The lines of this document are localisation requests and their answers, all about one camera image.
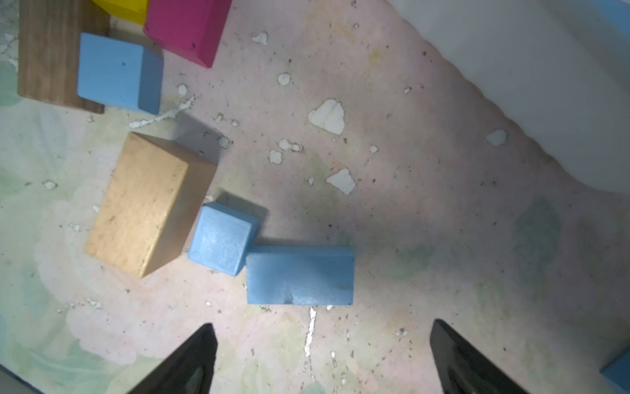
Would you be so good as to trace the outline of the white rectangular dish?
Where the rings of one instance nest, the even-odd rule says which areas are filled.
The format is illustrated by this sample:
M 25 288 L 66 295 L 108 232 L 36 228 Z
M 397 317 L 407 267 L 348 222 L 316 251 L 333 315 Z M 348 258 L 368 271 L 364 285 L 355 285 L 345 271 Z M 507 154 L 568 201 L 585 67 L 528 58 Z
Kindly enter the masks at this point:
M 572 177 L 628 193 L 628 2 L 393 7 Z

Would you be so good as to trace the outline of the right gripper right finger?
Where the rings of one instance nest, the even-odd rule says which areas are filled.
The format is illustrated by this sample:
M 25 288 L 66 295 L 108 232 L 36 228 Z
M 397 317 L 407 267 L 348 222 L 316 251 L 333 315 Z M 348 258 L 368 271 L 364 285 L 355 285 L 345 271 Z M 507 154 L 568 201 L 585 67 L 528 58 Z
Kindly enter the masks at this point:
M 528 393 L 442 319 L 430 346 L 444 393 Z

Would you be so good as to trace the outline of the blue long block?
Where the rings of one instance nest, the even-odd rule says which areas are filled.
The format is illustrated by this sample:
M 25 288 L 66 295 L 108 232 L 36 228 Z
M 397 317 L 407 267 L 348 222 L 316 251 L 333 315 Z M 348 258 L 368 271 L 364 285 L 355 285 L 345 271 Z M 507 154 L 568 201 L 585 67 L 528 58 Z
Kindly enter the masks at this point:
M 246 256 L 250 305 L 353 305 L 348 247 L 255 246 Z

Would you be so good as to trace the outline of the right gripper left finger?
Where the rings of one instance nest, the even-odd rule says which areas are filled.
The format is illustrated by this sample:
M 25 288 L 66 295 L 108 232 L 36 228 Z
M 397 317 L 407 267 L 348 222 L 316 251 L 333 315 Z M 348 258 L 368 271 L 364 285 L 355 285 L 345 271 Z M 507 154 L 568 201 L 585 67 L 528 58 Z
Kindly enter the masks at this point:
M 218 340 L 211 323 L 203 324 L 130 393 L 210 393 Z

